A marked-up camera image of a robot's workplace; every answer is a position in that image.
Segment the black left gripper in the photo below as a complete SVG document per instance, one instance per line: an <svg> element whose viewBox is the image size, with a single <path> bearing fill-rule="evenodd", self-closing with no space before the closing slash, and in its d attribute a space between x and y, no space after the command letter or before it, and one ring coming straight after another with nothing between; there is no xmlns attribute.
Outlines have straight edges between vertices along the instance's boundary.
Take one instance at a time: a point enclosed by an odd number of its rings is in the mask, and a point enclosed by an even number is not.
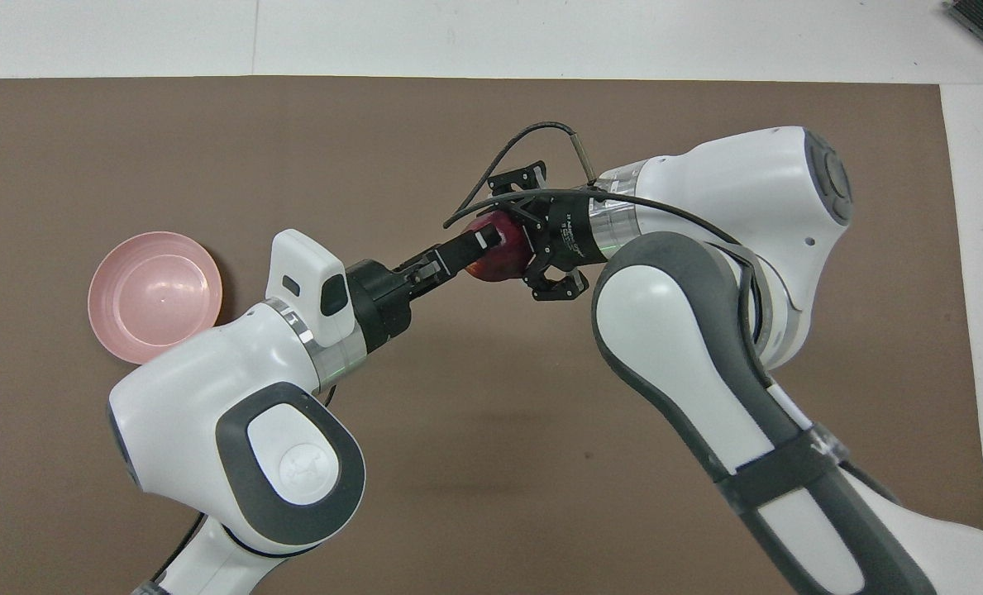
<svg viewBox="0 0 983 595"><path fill-rule="evenodd" d="M430 293L502 244L496 226L482 226L442 242L399 267L363 259L345 270L356 321L367 353L373 353L411 324L411 302Z"/></svg>

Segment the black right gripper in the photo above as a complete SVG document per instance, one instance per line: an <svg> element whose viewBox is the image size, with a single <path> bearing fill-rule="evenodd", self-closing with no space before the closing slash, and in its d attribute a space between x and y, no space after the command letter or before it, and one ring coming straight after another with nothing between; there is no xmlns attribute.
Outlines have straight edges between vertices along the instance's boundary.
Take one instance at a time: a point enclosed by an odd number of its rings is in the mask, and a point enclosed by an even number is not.
<svg viewBox="0 0 983 595"><path fill-rule="evenodd" d="M540 191L539 199L527 193L547 188L543 159L508 172L491 174L489 189L497 198L490 214L499 232L539 232L539 248L524 270L523 283L537 302L570 301L589 289L589 280L578 269L602 264L608 256L594 239L590 222L592 191ZM547 270L563 271L551 279Z"/></svg>

